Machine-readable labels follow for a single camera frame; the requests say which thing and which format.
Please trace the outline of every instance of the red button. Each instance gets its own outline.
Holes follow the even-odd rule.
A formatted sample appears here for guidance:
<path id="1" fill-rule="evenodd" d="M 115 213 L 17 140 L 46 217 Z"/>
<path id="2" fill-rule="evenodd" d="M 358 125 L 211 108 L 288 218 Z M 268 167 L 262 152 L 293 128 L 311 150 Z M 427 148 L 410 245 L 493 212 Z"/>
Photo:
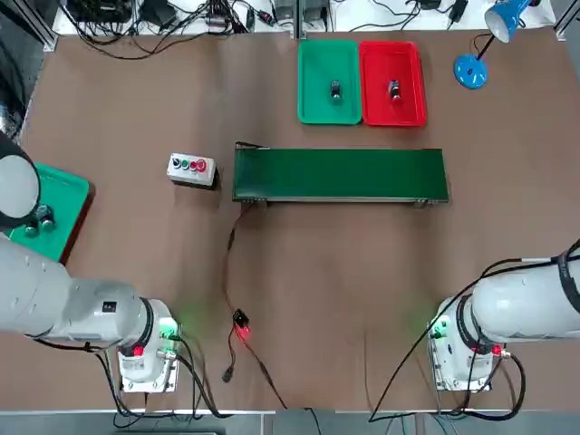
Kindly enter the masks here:
<path id="1" fill-rule="evenodd" d="M 203 172 L 204 170 L 206 170 L 207 167 L 208 167 L 208 164 L 206 163 L 205 160 L 203 160 L 203 159 L 198 160 L 198 171 L 199 172 Z"/>

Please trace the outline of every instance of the blue desk lamp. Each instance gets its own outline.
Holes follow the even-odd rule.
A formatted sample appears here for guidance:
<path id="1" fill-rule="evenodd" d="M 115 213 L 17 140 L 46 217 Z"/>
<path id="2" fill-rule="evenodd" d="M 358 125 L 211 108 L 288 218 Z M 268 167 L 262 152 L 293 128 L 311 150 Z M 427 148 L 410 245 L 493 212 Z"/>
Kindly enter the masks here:
<path id="1" fill-rule="evenodd" d="M 488 80 L 488 67 L 481 60 L 495 38 L 509 43 L 516 33 L 519 16 L 530 5 L 530 0 L 506 0 L 491 6 L 486 14 L 486 24 L 491 36 L 477 56 L 462 54 L 453 64 L 455 78 L 466 88 L 478 89 Z"/>

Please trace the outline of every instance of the robotic arm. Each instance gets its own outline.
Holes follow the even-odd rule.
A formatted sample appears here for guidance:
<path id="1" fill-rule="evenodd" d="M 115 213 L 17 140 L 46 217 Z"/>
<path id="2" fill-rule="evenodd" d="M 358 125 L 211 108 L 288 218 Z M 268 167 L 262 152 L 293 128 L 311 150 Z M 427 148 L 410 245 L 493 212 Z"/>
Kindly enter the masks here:
<path id="1" fill-rule="evenodd" d="M 429 338 L 438 390 L 476 392 L 489 384 L 504 343 L 580 338 L 580 262 L 568 261 L 575 249 L 552 265 L 484 278 L 444 313 L 450 298 L 443 301 Z"/>
<path id="2" fill-rule="evenodd" d="M 41 184 L 28 156 L 0 131 L 0 229 L 18 227 L 38 207 Z M 33 339 L 118 346 L 127 392 L 170 392 L 179 327 L 168 307 L 131 285 L 71 278 L 60 263 L 0 233 L 0 331 Z"/>

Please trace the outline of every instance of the red led light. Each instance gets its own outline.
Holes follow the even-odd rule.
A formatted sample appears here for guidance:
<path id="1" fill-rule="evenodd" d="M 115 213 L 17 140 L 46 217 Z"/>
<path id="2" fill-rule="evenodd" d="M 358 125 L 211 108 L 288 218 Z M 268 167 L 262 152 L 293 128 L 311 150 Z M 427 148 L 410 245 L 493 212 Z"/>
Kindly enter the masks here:
<path id="1" fill-rule="evenodd" d="M 243 328 L 240 328 L 239 326 L 236 325 L 236 334 L 240 340 L 242 341 L 247 340 L 250 336 L 249 326 L 244 326 Z"/>

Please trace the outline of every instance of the brown table surface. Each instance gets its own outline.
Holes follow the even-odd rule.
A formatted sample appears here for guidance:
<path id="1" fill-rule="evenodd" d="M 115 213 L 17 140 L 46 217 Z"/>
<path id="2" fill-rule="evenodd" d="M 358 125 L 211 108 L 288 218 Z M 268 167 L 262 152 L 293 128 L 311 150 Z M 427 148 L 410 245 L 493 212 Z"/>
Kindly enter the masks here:
<path id="1" fill-rule="evenodd" d="M 365 373 L 374 405 L 444 296 L 496 260 L 554 255 L 578 236 L 580 91 L 566 47 L 550 29 L 494 43 L 486 53 L 488 83 L 474 92 L 456 83 L 452 64 L 475 34 L 317 36 L 414 41 L 428 123 L 412 130 L 301 124 L 297 45 L 287 34 L 203 37 L 140 62 L 112 60 L 77 38 L 62 38 L 36 87 L 24 147 L 33 159 L 96 188 L 70 274 L 116 278 L 165 301 L 188 336 L 197 337 L 220 409 L 278 409 L 238 342 L 234 379 L 221 381 L 231 323 L 219 277 L 239 212 L 230 199 L 235 140 L 287 148 L 442 148 L 448 205 L 276 204 L 252 211 L 237 233 L 231 298 L 249 315 L 251 343 L 288 406 L 368 409 Z M 118 50 L 138 53 L 128 45 Z M 172 151 L 214 158 L 221 191 L 173 186 L 165 173 Z M 9 334 L 0 345 L 0 409 L 113 408 L 92 356 Z M 580 409 L 579 343 L 511 347 L 527 370 L 525 408 Z M 430 378 L 425 346 L 415 356 L 392 385 L 385 410 L 435 408 L 423 377 Z M 499 376 L 495 384 L 473 405 L 509 408 L 506 380 Z M 190 408 L 186 372 L 177 393 L 150 401 Z M 141 396 L 130 403 L 141 405 Z"/>

